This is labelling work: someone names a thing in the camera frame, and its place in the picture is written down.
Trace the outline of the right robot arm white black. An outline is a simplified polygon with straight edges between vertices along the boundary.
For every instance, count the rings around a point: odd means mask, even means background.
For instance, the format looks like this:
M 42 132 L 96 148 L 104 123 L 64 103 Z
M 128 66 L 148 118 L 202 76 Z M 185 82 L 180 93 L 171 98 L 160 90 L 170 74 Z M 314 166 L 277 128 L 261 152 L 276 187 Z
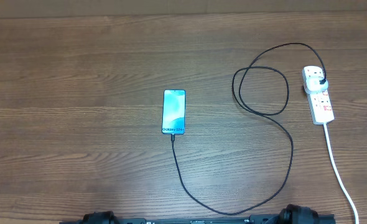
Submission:
M 318 213 L 309 207 L 301 207 L 298 205 L 289 204 L 282 209 L 278 224 L 319 224 L 320 220 Z

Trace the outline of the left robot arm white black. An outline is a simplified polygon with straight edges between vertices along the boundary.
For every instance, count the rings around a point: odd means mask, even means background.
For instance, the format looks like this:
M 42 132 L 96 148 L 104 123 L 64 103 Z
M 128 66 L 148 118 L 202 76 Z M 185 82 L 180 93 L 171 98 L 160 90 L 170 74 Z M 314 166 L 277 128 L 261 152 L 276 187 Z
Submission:
M 112 211 L 107 211 L 86 214 L 81 224 L 119 224 L 119 222 Z

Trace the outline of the blue smartphone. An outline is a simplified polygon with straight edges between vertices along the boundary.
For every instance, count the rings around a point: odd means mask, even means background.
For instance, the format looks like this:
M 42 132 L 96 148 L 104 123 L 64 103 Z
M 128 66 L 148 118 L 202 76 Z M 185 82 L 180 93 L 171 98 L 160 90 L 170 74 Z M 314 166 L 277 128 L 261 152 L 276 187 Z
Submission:
M 162 110 L 162 133 L 185 133 L 185 90 L 165 90 Z

